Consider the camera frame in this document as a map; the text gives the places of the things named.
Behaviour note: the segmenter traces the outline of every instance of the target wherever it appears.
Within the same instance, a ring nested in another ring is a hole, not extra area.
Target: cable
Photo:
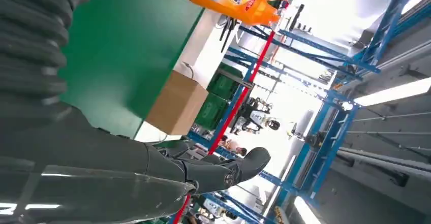
[[[164,138],[164,139],[162,139],[161,141],[158,141],[158,142],[150,142],[150,143],[147,143],[147,144],[150,144],[150,145],[158,145],[158,144],[161,144],[161,143],[165,142],[167,138],[168,138],[168,134],[166,134],[166,135],[165,135],[165,138]]]
[[[193,71],[193,68],[190,64],[186,63],[186,62],[182,62],[184,65],[186,65],[186,67],[188,67],[190,69],[190,71],[192,72],[192,77],[190,79],[193,79],[195,77],[195,72]]]

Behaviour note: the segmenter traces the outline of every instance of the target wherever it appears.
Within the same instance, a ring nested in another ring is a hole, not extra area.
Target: hanging tool
[[[225,36],[225,32],[226,30],[228,30],[228,34],[226,35],[225,42],[223,43],[223,46],[222,46],[222,50],[220,51],[221,53],[223,53],[223,51],[225,50],[226,44],[228,43],[229,36],[232,30],[235,29],[235,26],[237,24],[238,24],[238,20],[236,20],[233,17],[227,17],[225,26],[223,27],[222,35],[220,36],[220,39],[219,39],[219,41],[223,40],[223,37]]]

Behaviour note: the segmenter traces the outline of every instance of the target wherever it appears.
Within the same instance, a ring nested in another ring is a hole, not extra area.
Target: gray wall
[[[400,55],[431,39],[431,19],[423,20],[406,33],[397,37],[388,47],[381,62]],[[431,75],[431,55],[410,61],[412,69]],[[415,81],[411,76],[399,76],[401,67],[382,73],[374,80],[357,87],[354,98],[362,93],[374,93],[386,88]],[[383,115],[402,115],[431,112],[429,95],[414,97],[371,106],[370,109]],[[371,118],[378,115],[361,110],[356,118]],[[431,132],[431,116],[394,120],[355,122],[351,131],[378,132]],[[405,146],[431,148],[430,136],[387,136]],[[384,154],[402,159],[427,162],[428,159],[401,150],[364,134],[348,134],[343,147]],[[430,155],[431,151],[422,151]],[[346,223],[408,223],[431,224],[431,182],[410,176],[405,187],[390,181],[390,177],[362,163],[349,168],[340,162],[332,165],[324,186],[317,195],[321,202],[319,213],[329,224]]]
[[[328,224],[416,224],[425,215],[344,176],[330,171],[316,196]]]

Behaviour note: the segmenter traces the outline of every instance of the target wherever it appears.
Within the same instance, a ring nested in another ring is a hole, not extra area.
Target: person
[[[259,104],[262,104],[266,109],[259,110]],[[278,130],[280,123],[272,117],[269,117],[272,105],[266,103],[260,98],[249,98],[247,103],[238,112],[238,117],[244,118],[244,123],[240,126],[240,129],[233,129],[234,134],[238,134],[240,130],[246,131],[253,134],[259,134],[260,130],[264,127],[269,127],[272,130]]]
[[[247,154],[247,149],[239,146],[238,142],[233,139],[228,139],[226,135],[223,135],[222,139],[219,142],[219,146],[223,146],[227,150],[245,156]]]

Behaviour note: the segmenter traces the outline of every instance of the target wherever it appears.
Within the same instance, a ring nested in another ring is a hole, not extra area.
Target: green plastic crate
[[[216,129],[228,105],[229,104],[225,99],[213,93],[209,93],[198,116],[196,117],[195,123],[201,125],[207,130]]]
[[[219,69],[223,69],[226,72],[235,75],[237,77],[243,78],[242,72],[236,68],[228,66],[224,63],[221,63]],[[214,77],[211,79],[211,82],[208,85],[208,92],[216,94],[225,100],[232,100],[233,95],[238,89],[239,84],[232,79],[220,74],[216,73]]]

